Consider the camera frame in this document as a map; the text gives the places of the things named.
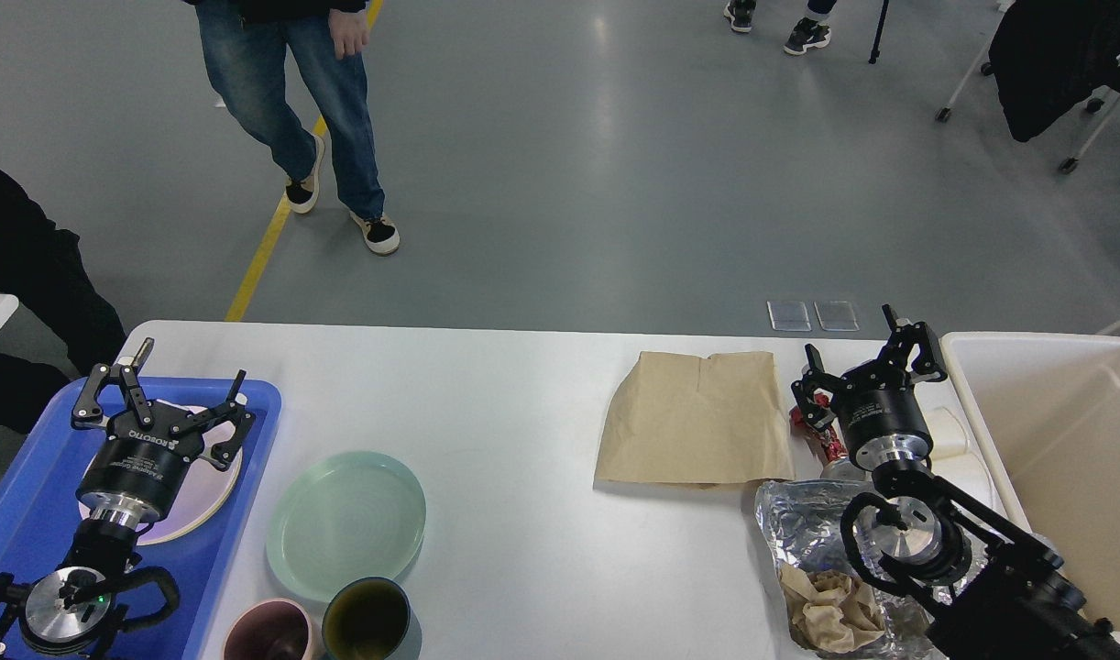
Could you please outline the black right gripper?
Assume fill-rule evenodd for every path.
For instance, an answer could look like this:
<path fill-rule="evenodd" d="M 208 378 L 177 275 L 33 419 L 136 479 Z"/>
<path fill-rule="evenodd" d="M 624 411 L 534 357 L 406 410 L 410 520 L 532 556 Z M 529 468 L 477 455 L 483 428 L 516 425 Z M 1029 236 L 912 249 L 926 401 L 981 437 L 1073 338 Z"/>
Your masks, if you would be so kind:
<path fill-rule="evenodd" d="M 850 461 L 856 467 L 872 471 L 886 461 L 926 461 L 933 447 L 915 397 L 915 385 L 925 381 L 945 381 L 948 370 L 937 336 L 926 322 L 898 317 L 890 304 L 884 304 L 890 337 L 877 363 L 864 363 L 841 377 L 824 370 L 820 352 L 806 345 L 806 368 L 791 384 L 797 410 L 804 422 L 824 433 L 836 422 L 844 435 Z M 816 394 L 833 397 L 831 406 L 816 401 Z"/>

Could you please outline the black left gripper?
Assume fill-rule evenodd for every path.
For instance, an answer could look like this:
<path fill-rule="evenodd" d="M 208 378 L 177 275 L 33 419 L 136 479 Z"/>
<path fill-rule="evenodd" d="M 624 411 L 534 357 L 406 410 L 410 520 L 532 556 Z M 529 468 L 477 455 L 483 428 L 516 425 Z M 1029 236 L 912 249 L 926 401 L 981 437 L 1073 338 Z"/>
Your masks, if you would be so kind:
<path fill-rule="evenodd" d="M 95 364 L 72 406 L 72 429 L 104 430 L 104 443 L 88 464 L 77 499 L 87 506 L 91 521 L 115 526 L 161 522 L 170 513 L 184 478 L 197 459 L 226 472 L 256 417 L 237 402 L 244 370 L 237 371 L 225 401 L 200 412 L 174 405 L 152 405 L 138 381 L 138 372 L 152 354 L 153 340 L 146 338 L 133 357 L 115 364 Z M 108 416 L 99 394 L 116 385 L 125 409 Z M 153 413 L 165 413 L 155 422 Z M 232 422 L 228 440 L 205 448 L 203 434 Z"/>

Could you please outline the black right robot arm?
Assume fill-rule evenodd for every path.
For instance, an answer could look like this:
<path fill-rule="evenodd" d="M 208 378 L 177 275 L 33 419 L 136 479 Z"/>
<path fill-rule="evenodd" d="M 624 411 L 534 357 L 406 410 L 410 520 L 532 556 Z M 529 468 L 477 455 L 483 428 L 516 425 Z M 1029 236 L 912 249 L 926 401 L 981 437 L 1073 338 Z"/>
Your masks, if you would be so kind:
<path fill-rule="evenodd" d="M 815 346 L 791 385 L 815 433 L 840 427 L 872 482 L 844 506 L 844 555 L 862 580 L 928 612 L 926 636 L 950 659 L 1120 659 L 1108 619 L 1088 621 L 1063 559 L 930 468 L 934 441 L 915 387 L 943 381 L 936 335 L 884 305 L 877 357 L 832 375 Z"/>

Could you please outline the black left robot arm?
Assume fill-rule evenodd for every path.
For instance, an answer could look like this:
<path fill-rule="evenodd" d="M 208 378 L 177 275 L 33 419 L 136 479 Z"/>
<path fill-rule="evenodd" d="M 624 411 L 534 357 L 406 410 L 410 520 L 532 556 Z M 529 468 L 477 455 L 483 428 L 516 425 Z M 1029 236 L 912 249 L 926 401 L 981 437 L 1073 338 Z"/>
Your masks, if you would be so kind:
<path fill-rule="evenodd" d="M 75 492 L 88 514 L 40 580 L 0 573 L 0 659 L 11 628 L 41 656 L 104 659 L 116 635 L 159 625 L 180 606 L 171 573 L 142 565 L 137 540 L 170 514 L 195 464 L 232 467 L 256 417 L 237 399 L 243 371 L 212 408 L 151 400 L 138 373 L 152 348 L 147 338 L 128 362 L 95 365 L 72 408 L 73 429 L 104 433 Z"/>

